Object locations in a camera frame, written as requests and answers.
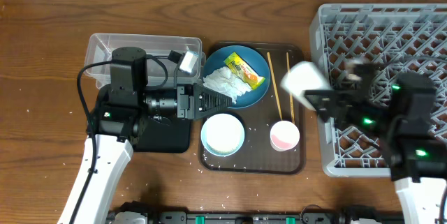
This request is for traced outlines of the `white napkin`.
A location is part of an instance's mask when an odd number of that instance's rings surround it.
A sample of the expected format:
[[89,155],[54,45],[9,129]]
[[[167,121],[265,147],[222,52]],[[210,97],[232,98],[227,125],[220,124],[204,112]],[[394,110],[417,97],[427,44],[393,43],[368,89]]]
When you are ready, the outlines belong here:
[[230,97],[234,105],[237,103],[239,96],[251,91],[251,87],[226,66],[214,70],[203,79],[203,82],[203,85],[208,89]]

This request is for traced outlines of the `white cup green inside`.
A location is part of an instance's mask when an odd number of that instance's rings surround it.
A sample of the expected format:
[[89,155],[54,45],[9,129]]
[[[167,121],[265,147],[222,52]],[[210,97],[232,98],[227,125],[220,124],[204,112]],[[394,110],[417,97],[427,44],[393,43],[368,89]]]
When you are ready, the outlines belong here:
[[311,103],[305,98],[306,90],[331,90],[328,80],[317,66],[309,61],[301,61],[285,74],[281,81],[281,88],[286,90],[307,109],[315,111]]

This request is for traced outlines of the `light blue bowl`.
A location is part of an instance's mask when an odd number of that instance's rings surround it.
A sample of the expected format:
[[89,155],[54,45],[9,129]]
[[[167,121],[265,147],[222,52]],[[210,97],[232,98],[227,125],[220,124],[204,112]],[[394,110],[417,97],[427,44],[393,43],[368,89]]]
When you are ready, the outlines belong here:
[[242,122],[231,114],[216,114],[205,120],[200,132],[205,150],[212,155],[227,157],[243,145],[245,130]]

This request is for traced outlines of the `yellow snack wrapper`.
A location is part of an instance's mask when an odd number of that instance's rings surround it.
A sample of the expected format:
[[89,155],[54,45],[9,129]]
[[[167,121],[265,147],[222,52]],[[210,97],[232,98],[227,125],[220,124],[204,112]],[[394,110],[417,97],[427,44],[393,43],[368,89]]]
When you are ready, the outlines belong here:
[[224,63],[230,69],[230,71],[238,76],[243,82],[247,83],[251,90],[257,89],[265,78],[260,76],[242,57],[236,52],[231,53]]

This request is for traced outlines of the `white cup pink inside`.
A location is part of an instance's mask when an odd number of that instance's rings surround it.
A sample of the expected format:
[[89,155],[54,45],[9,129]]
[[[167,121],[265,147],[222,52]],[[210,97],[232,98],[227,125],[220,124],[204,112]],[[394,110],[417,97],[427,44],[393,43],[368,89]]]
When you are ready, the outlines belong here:
[[270,144],[276,151],[293,149],[299,141],[300,131],[290,121],[278,121],[270,129]]

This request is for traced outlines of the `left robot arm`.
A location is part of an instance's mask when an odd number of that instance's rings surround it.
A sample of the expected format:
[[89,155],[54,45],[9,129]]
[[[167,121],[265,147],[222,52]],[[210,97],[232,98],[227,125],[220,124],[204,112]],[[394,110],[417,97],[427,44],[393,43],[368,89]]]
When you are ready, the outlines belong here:
[[100,89],[94,109],[81,97],[87,139],[81,166],[59,218],[60,223],[104,223],[118,181],[135,147],[152,123],[170,125],[170,117],[202,119],[232,103],[230,97],[201,84],[148,84],[147,62],[164,67],[159,56],[139,47],[119,47],[106,62],[111,83]]

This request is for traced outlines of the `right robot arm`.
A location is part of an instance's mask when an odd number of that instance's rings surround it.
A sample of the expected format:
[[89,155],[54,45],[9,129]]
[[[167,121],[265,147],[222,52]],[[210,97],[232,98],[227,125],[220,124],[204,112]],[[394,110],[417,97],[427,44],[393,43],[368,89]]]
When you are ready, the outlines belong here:
[[322,120],[336,119],[379,138],[375,147],[390,168],[405,223],[446,222],[446,143],[430,136],[436,89],[430,78],[400,73],[390,103],[368,100],[374,76],[384,64],[353,62],[356,90],[306,88],[303,96]]

